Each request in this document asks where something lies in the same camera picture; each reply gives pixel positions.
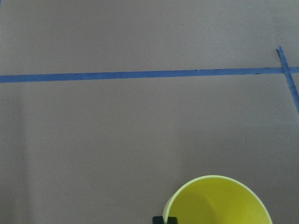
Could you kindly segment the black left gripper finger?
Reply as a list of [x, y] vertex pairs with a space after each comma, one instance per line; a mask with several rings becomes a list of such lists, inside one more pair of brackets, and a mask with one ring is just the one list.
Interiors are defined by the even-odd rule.
[[167, 221], [162, 216], [155, 216], [152, 218], [153, 224], [178, 224], [176, 217], [168, 217]]

